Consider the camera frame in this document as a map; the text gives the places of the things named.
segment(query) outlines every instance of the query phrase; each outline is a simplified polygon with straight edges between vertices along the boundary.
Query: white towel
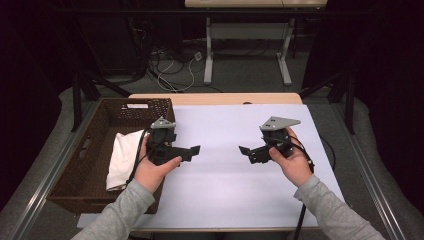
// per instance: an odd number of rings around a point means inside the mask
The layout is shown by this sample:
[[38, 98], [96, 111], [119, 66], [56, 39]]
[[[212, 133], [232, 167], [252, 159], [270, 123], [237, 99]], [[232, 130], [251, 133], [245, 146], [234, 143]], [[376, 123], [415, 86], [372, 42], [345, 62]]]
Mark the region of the white towel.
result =
[[123, 135], [117, 133], [110, 158], [109, 173], [106, 178], [106, 191], [123, 190], [134, 167], [143, 130]]

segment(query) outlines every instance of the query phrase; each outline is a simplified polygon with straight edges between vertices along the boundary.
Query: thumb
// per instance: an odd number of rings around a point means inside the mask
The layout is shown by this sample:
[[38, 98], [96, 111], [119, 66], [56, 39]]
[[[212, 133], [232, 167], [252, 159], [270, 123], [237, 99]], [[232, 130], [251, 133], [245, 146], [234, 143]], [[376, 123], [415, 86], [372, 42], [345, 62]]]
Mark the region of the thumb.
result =
[[160, 170], [164, 175], [168, 174], [172, 170], [174, 170], [178, 165], [180, 165], [182, 158], [180, 156], [175, 157], [168, 162], [159, 166]]
[[275, 147], [269, 149], [269, 155], [271, 156], [272, 160], [274, 160], [280, 166], [283, 166], [284, 161], [287, 161], [287, 158], [285, 158]]

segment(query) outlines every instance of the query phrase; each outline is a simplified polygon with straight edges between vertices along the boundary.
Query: wicker basket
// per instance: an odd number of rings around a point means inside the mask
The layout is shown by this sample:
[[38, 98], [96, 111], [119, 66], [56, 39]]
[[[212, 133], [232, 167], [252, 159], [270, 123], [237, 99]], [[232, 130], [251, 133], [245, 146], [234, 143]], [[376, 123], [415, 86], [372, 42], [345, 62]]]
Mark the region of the wicker basket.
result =
[[[150, 126], [159, 117], [174, 122], [171, 99], [102, 99], [59, 180], [47, 199], [72, 213], [100, 213], [122, 191], [106, 191], [106, 177], [117, 133]], [[157, 212], [162, 184], [147, 214]]]

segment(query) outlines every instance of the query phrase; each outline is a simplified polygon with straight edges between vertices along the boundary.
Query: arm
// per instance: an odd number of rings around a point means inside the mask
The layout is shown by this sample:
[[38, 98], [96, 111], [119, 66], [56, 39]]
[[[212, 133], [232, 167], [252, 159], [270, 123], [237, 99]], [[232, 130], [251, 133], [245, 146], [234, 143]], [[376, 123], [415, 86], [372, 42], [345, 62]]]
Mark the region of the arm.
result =
[[319, 227], [330, 239], [384, 239], [315, 175], [296, 191], [294, 197], [315, 215]]
[[135, 221], [154, 201], [152, 194], [133, 180], [96, 221], [72, 239], [127, 239]]
[[[140, 156], [146, 155], [148, 136], [141, 145]], [[135, 221], [155, 201], [156, 191], [163, 178], [181, 163], [181, 157], [156, 166], [147, 157], [138, 164], [134, 179], [114, 203], [105, 207], [99, 217], [72, 239], [127, 239]]]
[[[288, 134], [297, 139], [296, 134], [287, 128]], [[269, 154], [278, 163], [284, 175], [299, 189], [295, 197], [317, 218], [321, 230], [330, 239], [384, 239], [369, 222], [350, 209], [330, 191], [309, 169], [303, 153], [293, 148], [285, 158], [277, 149]]]

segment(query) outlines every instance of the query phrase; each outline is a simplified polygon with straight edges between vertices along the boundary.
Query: gray sleeve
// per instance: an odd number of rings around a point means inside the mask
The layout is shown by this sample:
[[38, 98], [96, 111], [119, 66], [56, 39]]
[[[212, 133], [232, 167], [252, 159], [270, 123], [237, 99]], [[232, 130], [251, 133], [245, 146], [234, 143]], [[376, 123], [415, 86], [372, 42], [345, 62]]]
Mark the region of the gray sleeve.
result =
[[133, 180], [96, 221], [72, 239], [127, 239], [135, 221], [154, 201], [152, 194]]
[[315, 215], [318, 226], [330, 239], [384, 239], [315, 175], [296, 191], [294, 197]]

